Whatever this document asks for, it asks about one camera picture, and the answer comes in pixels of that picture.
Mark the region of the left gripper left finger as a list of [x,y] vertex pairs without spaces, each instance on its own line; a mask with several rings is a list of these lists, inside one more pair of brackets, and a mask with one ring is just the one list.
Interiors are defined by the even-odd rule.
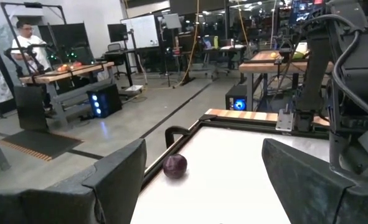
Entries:
[[0,190],[0,224],[130,224],[146,158],[137,139],[46,189]]

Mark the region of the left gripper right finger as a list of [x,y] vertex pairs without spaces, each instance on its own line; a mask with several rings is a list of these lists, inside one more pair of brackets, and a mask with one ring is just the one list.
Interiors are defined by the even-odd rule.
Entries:
[[291,224],[368,224],[368,178],[265,139],[262,159]]

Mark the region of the black mat orange edge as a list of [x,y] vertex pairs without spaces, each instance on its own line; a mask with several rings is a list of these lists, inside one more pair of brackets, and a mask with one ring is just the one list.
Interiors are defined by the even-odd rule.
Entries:
[[81,139],[49,132],[21,131],[0,140],[0,145],[51,161],[81,144]]

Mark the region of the computer tower blue lights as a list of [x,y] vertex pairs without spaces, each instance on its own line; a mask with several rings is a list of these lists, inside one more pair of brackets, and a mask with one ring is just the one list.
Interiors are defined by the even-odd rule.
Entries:
[[92,113],[96,118],[106,118],[122,109],[122,102],[115,84],[100,86],[88,91]]

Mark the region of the black upright panel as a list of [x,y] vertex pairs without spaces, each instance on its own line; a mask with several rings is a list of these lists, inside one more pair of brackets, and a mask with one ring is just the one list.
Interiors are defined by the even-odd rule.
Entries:
[[39,86],[15,86],[14,93],[21,129],[48,131],[42,88]]

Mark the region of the purple onion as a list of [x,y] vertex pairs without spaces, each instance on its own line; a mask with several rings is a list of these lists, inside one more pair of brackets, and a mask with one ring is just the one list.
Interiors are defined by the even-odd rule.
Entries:
[[187,170],[187,159],[180,154],[168,156],[163,162],[163,172],[170,179],[180,179]]

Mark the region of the computer tower blue fan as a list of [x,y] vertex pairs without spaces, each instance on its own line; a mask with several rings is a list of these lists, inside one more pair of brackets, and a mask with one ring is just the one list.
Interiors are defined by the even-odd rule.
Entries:
[[225,94],[225,109],[234,111],[247,110],[247,86],[234,85]]

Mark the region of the white box on floor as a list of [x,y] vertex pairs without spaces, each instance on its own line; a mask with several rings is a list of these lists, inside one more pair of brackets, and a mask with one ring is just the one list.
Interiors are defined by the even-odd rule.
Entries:
[[143,85],[132,85],[128,88],[125,88],[123,93],[128,95],[137,95],[143,92],[144,86]]

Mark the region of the neighbouring wooden robot table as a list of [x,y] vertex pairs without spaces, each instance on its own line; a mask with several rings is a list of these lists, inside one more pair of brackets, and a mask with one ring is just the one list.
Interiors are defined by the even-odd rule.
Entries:
[[[55,110],[55,114],[52,116],[52,118],[56,119],[62,126],[68,126],[67,118],[69,116],[90,109],[90,106],[88,105],[78,105],[85,100],[83,96],[86,95],[88,91],[93,91],[97,88],[103,88],[105,86],[115,84],[115,78],[111,69],[114,65],[114,62],[98,62],[92,65],[82,65],[73,68],[69,67],[63,72],[52,71],[43,75],[26,76],[20,78],[20,81],[24,84],[45,84],[50,94],[53,109]],[[88,75],[90,84],[68,91],[66,93],[57,93],[57,90],[54,86],[55,82],[66,78],[82,78],[85,75]]]

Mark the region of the distant wooden table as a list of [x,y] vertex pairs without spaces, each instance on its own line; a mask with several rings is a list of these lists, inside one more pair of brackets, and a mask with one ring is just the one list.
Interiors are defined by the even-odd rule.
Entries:
[[299,110],[306,111],[320,110],[324,100],[319,92],[324,76],[333,69],[333,64],[328,59],[317,59],[312,55],[306,59],[295,59],[293,62],[278,65],[275,63],[275,59],[271,57],[272,53],[272,50],[261,51],[239,66],[239,72],[247,78],[247,111],[253,111],[253,94],[258,87],[254,84],[253,75],[256,73],[262,75],[268,75],[269,73],[279,73],[281,75],[303,73],[304,88],[298,98],[296,107]]

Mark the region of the black office chair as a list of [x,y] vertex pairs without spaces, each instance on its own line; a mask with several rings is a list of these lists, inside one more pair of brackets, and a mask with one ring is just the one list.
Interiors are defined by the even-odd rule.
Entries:
[[[108,45],[108,50],[103,54],[104,59],[107,62],[113,62],[117,67],[117,71],[114,73],[114,76],[119,79],[120,75],[126,75],[128,77],[128,69],[127,69],[127,57],[124,51],[124,48],[120,43],[111,43]],[[119,66],[124,65],[126,68],[125,72],[119,71]]]

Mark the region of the black monitor on stand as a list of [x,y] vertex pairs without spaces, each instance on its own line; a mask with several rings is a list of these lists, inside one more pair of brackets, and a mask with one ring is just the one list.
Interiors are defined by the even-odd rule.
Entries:
[[110,42],[120,42],[128,40],[128,30],[125,24],[108,24]]

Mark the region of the whiteboard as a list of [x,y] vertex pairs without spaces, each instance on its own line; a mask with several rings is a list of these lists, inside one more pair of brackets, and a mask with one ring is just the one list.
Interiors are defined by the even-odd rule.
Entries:
[[159,46],[158,32],[153,15],[122,19],[121,23],[126,25],[127,31],[133,29],[137,49]]

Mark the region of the grey metal base plate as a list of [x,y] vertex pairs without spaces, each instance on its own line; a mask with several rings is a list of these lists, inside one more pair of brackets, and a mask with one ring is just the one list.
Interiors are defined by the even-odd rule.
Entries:
[[282,132],[292,132],[294,127],[294,113],[287,109],[281,109],[278,113],[275,129]]

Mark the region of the black aluminium table frame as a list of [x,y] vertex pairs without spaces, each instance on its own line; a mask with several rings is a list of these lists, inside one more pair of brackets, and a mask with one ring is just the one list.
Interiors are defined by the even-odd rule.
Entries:
[[[321,124],[315,124],[315,131],[311,132],[282,132],[275,129],[276,123],[272,121],[256,121],[249,119],[238,119],[238,118],[223,118],[214,115],[202,115],[190,128],[192,135],[184,140],[182,143],[171,146],[166,149],[165,152],[156,159],[144,172],[144,179],[141,189],[144,190],[150,182],[159,174],[162,170],[163,162],[167,156],[175,154],[181,150],[181,148],[192,138],[194,135],[203,127],[211,128],[223,128],[233,129],[239,131],[251,131],[256,133],[268,133],[277,134],[283,136],[295,136],[308,139],[323,139],[327,140],[329,137],[329,128]],[[181,136],[175,135],[175,140],[178,140]]]

